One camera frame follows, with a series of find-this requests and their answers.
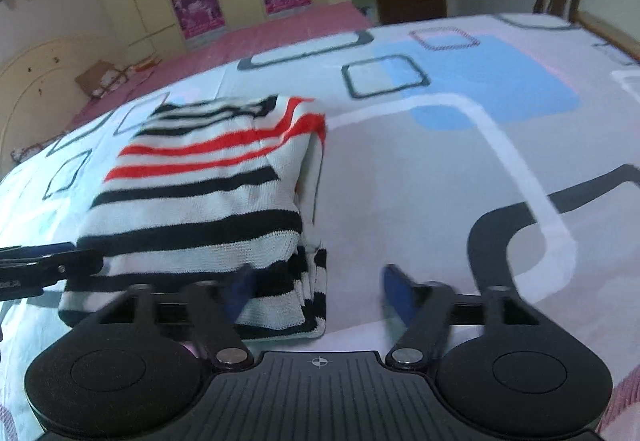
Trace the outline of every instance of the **black stripe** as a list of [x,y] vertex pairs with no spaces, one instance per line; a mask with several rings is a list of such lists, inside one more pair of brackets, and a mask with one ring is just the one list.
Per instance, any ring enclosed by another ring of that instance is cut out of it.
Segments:
[[[257,340],[262,338],[270,338],[270,337],[278,337],[278,336],[289,336],[300,333],[310,333],[314,329],[318,327],[318,320],[313,315],[313,311],[309,306],[304,305],[302,307],[302,313],[305,317],[305,321],[298,326],[291,326],[285,329],[269,329],[266,327],[259,326],[248,326],[248,325],[239,325],[236,324],[234,329],[240,335],[242,340]],[[70,310],[70,309],[60,309],[58,311],[58,316],[60,320],[64,322],[69,327],[74,327],[82,320],[87,318],[91,313],[86,311],[78,311],[78,310]]]
[[176,104],[172,104],[171,102],[166,104],[161,104],[156,107],[156,110],[151,113],[151,116],[156,116],[157,114],[167,113],[168,111],[173,111],[174,109],[180,109],[182,106],[178,106]]
[[326,269],[326,250],[324,247],[316,251],[314,256],[314,264],[318,267],[324,267]]
[[[301,280],[302,273],[298,264],[301,257],[305,259],[303,247],[294,253],[289,261],[276,261],[263,269],[254,271],[254,297],[278,296],[294,290],[294,282]],[[91,277],[74,277],[66,282],[65,291],[86,291],[92,293],[116,293],[126,291],[134,284],[149,284],[157,293],[175,293],[186,285],[200,280],[215,280],[225,283],[230,273],[212,271],[192,271],[189,273],[123,273],[105,277],[92,275]]]
[[[278,97],[276,95],[272,95],[270,97],[265,98],[264,100],[261,100],[260,102],[257,102],[255,104],[247,104],[247,105],[243,105],[243,106],[238,106],[238,105],[226,105],[226,106],[222,106],[217,108],[215,111],[209,111],[209,113],[180,113],[180,114],[165,114],[164,116],[161,116],[160,118],[158,118],[156,121],[161,121],[161,120],[183,120],[183,119],[188,119],[188,120],[192,120],[194,118],[213,118],[214,116],[218,116],[219,114],[222,113],[228,113],[229,111],[232,111],[234,113],[239,113],[240,111],[251,111],[251,114],[255,114],[255,116],[266,116],[267,114],[271,113],[271,111],[273,111],[276,108],[276,102],[278,100]],[[192,107],[193,104],[190,104],[189,106],[177,106],[174,107],[176,109],[185,109],[187,107]]]
[[242,172],[231,177],[206,179],[197,183],[152,188],[132,188],[128,190],[110,190],[98,195],[94,199],[91,208],[122,201],[195,197],[213,192],[231,192],[231,190],[236,190],[241,186],[259,186],[276,180],[278,180],[276,171],[274,171],[271,166],[264,166],[251,172]]
[[190,132],[198,131],[200,129],[206,129],[210,126],[213,126],[222,122],[226,122],[227,120],[231,120],[233,118],[237,118],[238,116],[252,116],[253,118],[263,118],[268,114],[270,114],[271,111],[274,110],[276,106],[277,98],[278,98],[277,96],[271,96],[271,97],[265,98],[258,104],[243,106],[243,107],[229,106],[228,109],[220,109],[217,111],[213,111],[211,113],[211,116],[206,116],[206,117],[214,117],[217,114],[223,114],[223,113],[229,113],[229,112],[231,113],[227,114],[226,116],[217,118],[212,122],[206,122],[204,124],[200,124],[197,126],[180,127],[180,128],[172,128],[172,129],[156,128],[152,126],[153,123],[155,123],[156,121],[162,122],[163,120],[183,120],[183,119],[191,120],[193,118],[199,117],[196,115],[190,116],[188,114],[179,114],[179,115],[167,114],[166,116],[162,116],[158,120],[151,122],[151,124],[146,126],[145,129],[142,129],[138,134],[136,134],[136,136],[184,136],[185,134],[189,134]]
[[300,215],[288,210],[262,210],[204,223],[183,223],[112,235],[89,235],[80,237],[77,247],[95,249],[105,257],[115,257],[140,251],[172,251],[250,241],[274,231],[301,233]]
[[326,295],[324,293],[316,291],[310,305],[314,316],[326,320]]

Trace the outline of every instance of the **metal screw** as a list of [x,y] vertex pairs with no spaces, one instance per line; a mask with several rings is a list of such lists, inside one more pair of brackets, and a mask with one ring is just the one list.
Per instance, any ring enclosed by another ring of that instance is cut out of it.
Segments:
[[239,349],[238,347],[228,347],[226,349],[222,349],[218,351],[216,358],[220,363],[226,363],[228,365],[233,365],[235,363],[241,363],[245,361],[249,355],[246,351]]
[[396,349],[391,357],[402,365],[410,365],[411,363],[418,363],[422,360],[422,353],[418,349],[411,349],[404,347],[402,349]]

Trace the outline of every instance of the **patterned bedsheet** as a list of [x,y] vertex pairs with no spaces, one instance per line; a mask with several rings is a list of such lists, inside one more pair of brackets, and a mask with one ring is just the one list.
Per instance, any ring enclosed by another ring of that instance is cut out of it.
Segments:
[[[329,255],[327,322],[318,340],[256,350],[384,354],[402,330],[382,302],[384,264],[467,293],[472,273],[508,265],[521,295],[608,365],[618,387],[602,435],[638,439],[640,67],[558,18],[344,33],[169,85],[9,173],[0,247],[75,240],[98,181],[160,103],[271,94],[314,97],[326,111],[314,233]],[[0,439],[41,433],[22,379],[67,330],[62,288],[2,304]]]

